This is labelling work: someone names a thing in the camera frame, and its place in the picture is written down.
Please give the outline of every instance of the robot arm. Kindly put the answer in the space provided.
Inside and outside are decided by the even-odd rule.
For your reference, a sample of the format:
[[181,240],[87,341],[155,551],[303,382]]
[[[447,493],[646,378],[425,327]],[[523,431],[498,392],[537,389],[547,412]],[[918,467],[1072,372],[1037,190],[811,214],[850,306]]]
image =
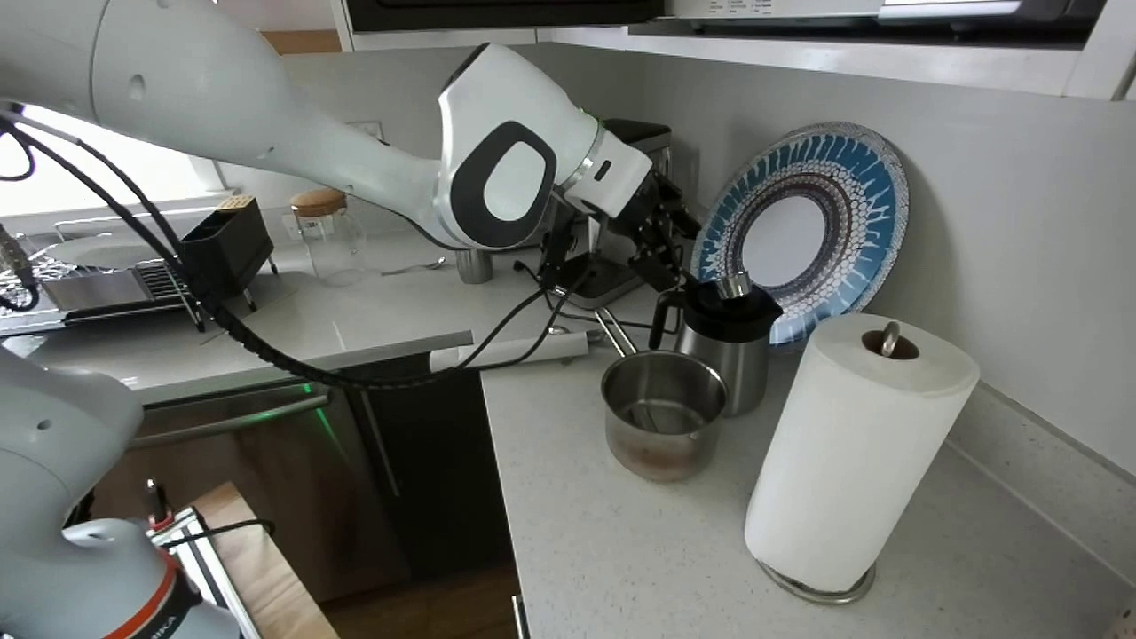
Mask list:
[[442,94],[442,158],[398,152],[304,105],[276,55],[201,0],[5,0],[0,95],[337,184],[468,248],[524,243],[552,190],[617,218],[651,173],[639,150],[500,47]]

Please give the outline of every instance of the backsplash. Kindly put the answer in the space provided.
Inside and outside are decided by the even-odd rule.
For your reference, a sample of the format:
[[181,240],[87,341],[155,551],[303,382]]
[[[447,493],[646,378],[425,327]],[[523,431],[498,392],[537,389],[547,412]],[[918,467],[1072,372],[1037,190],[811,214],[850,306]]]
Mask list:
[[[1136,106],[789,74],[669,56],[524,51],[585,109],[673,130],[679,183],[705,214],[759,146],[858,122],[910,159],[914,227],[876,314],[984,366],[952,444],[1136,582]],[[432,94],[465,51],[294,56],[294,83],[394,146],[437,152]]]
[[981,389],[952,448],[1136,589],[1136,476]]

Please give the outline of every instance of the plate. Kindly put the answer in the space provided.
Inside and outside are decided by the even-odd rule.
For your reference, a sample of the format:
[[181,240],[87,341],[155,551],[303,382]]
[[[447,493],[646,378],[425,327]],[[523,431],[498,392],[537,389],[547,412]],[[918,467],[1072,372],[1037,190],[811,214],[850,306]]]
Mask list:
[[691,279],[749,270],[782,306],[772,345],[789,345],[882,293],[904,221],[910,183],[894,146],[858,126],[813,126],[724,184],[691,244]]

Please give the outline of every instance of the wall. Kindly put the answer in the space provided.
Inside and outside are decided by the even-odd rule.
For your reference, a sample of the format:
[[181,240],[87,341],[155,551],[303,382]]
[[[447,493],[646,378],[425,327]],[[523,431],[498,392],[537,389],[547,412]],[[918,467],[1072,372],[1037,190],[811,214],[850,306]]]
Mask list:
[[[984,389],[954,448],[1136,582],[1134,105],[591,51],[537,62],[601,115],[672,126],[701,214],[784,133],[818,122],[885,133],[910,169],[914,221],[872,308],[981,360]],[[615,99],[612,74],[637,85]]]

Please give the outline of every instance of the paper towel holder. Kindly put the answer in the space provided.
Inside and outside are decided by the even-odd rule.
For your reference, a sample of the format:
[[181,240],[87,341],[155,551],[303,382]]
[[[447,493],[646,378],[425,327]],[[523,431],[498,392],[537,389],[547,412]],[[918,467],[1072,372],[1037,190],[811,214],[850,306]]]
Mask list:
[[868,330],[862,350],[882,360],[918,360],[917,341],[910,341],[899,325],[888,325],[885,330]]
[[806,605],[818,605],[818,609],[852,609],[857,601],[862,601],[872,582],[876,582],[876,564],[862,571],[858,582],[852,582],[852,589],[813,589],[813,586],[802,586],[775,570],[768,570],[762,561],[757,561],[772,582],[778,582],[784,593],[806,601]]

